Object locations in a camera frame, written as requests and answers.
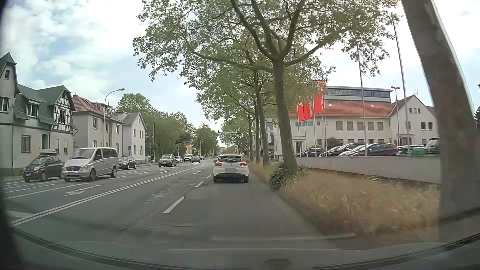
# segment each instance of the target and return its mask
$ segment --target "white dashed line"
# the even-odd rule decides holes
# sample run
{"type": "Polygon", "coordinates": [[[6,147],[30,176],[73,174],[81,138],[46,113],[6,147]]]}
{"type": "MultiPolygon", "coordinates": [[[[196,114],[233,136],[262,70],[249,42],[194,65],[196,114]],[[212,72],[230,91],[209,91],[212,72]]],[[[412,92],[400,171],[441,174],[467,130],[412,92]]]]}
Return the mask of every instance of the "white dashed line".
{"type": "Polygon", "coordinates": [[[183,199],[185,198],[185,196],[182,196],[180,199],[178,199],[176,202],[174,202],[167,210],[165,210],[165,212],[163,212],[164,214],[169,214],[181,201],[183,201],[183,199]]]}

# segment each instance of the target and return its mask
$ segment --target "gray house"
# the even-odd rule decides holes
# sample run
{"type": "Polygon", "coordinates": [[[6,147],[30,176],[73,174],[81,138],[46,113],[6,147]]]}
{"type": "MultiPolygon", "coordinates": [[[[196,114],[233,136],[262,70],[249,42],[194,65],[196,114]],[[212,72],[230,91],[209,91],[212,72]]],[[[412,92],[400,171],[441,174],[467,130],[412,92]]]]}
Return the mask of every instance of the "gray house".
{"type": "Polygon", "coordinates": [[[0,172],[19,175],[39,155],[54,148],[62,161],[73,150],[72,96],[65,86],[32,89],[19,85],[16,63],[10,53],[0,58],[0,172]]]}

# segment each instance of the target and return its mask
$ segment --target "double white line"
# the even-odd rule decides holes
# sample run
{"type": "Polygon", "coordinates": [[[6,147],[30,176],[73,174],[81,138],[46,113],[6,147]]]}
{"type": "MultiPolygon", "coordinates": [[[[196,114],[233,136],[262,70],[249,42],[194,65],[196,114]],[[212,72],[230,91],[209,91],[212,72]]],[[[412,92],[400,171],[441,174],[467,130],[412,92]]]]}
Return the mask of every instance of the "double white line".
{"type": "Polygon", "coordinates": [[[21,218],[21,219],[12,221],[11,225],[12,226],[17,226],[17,225],[20,225],[20,224],[23,224],[23,223],[26,223],[26,222],[29,222],[29,221],[32,221],[32,220],[36,220],[38,218],[41,218],[41,217],[44,217],[44,216],[47,216],[47,215],[50,215],[50,214],[53,214],[53,213],[68,209],[68,208],[74,207],[76,205],[79,205],[79,204],[82,204],[82,203],[85,203],[85,202],[88,202],[88,201],[91,201],[91,200],[95,200],[95,199],[103,197],[103,196],[107,196],[107,195],[110,195],[110,194],[113,194],[113,193],[116,193],[116,192],[119,192],[119,191],[122,191],[122,190],[126,190],[126,189],[129,189],[129,188],[136,187],[136,186],[139,186],[139,185],[142,185],[142,184],[146,184],[146,183],[149,183],[149,182],[152,182],[152,181],[155,181],[155,180],[158,180],[158,179],[162,179],[162,178],[174,175],[174,174],[178,174],[178,173],[181,173],[181,172],[186,172],[186,171],[194,170],[194,169],[197,169],[197,168],[193,167],[193,168],[182,170],[182,171],[179,171],[179,172],[174,172],[174,173],[171,173],[171,174],[168,174],[168,175],[160,176],[160,177],[157,177],[157,178],[154,178],[154,179],[150,179],[150,180],[143,181],[143,182],[140,182],[140,183],[124,186],[124,187],[121,187],[121,188],[118,188],[118,189],[110,190],[110,191],[107,191],[107,192],[104,192],[104,193],[100,193],[100,194],[93,195],[93,196],[90,196],[90,197],[87,197],[87,198],[76,200],[74,202],[67,203],[67,204],[52,208],[52,209],[48,209],[48,210],[45,210],[43,212],[34,214],[32,216],[29,216],[29,217],[25,217],[25,218],[21,218]]]}

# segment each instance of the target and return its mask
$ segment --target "tree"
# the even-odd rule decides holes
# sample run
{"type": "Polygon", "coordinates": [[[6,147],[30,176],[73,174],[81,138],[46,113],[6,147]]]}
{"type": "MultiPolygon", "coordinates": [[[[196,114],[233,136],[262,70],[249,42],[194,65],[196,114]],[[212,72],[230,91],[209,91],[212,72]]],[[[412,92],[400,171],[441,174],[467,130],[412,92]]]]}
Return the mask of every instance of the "tree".
{"type": "MultiPolygon", "coordinates": [[[[286,69],[297,65],[309,70],[309,60],[315,58],[313,54],[317,50],[341,42],[345,44],[343,51],[352,59],[357,59],[361,53],[361,68],[374,75],[378,71],[376,62],[388,56],[381,38],[393,38],[385,25],[391,23],[388,8],[396,6],[397,2],[144,0],[144,10],[138,18],[147,24],[147,30],[143,37],[133,40],[133,46],[135,55],[143,55],[139,66],[152,67],[152,79],[159,71],[173,72],[179,65],[183,68],[181,74],[188,75],[192,68],[190,63],[197,58],[271,73],[285,166],[289,174],[295,174],[298,166],[286,102],[286,69]],[[254,62],[239,61],[238,52],[245,50],[236,42],[238,36],[250,37],[264,57],[254,62]]],[[[214,65],[202,68],[210,70],[214,65]]]]}

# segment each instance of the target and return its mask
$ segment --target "tree trunk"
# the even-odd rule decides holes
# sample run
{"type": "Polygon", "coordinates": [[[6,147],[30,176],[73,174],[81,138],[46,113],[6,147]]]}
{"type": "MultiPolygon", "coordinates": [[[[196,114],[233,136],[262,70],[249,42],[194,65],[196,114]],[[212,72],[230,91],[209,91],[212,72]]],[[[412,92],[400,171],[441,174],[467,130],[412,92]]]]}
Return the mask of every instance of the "tree trunk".
{"type": "Polygon", "coordinates": [[[298,165],[297,160],[295,159],[295,154],[293,153],[292,130],[290,127],[287,101],[285,100],[285,86],[283,81],[285,67],[283,60],[274,62],[273,68],[283,161],[287,168],[287,172],[294,175],[297,173],[298,165]]]}
{"type": "Polygon", "coordinates": [[[258,118],[258,104],[255,102],[255,155],[256,163],[260,163],[260,119],[258,118]]]}
{"type": "Polygon", "coordinates": [[[268,155],[268,139],[265,125],[265,112],[262,96],[260,95],[260,87],[258,85],[258,73],[255,73],[255,98],[257,100],[258,119],[260,122],[260,134],[262,136],[262,150],[264,152],[264,167],[270,166],[270,156],[268,155]]]}

